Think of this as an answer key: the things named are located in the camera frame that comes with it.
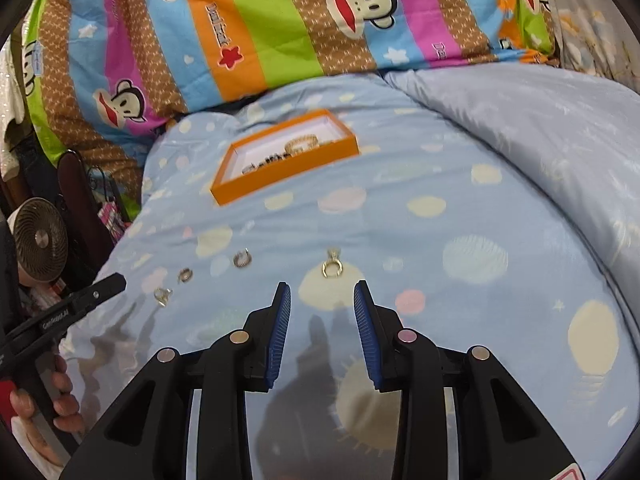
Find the person's left hand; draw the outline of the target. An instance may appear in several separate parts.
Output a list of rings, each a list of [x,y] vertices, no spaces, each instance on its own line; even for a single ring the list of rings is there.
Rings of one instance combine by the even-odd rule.
[[[25,423],[28,442],[49,463],[64,467],[86,432],[66,362],[52,351],[44,352],[14,370],[11,379],[16,387],[11,403]]]

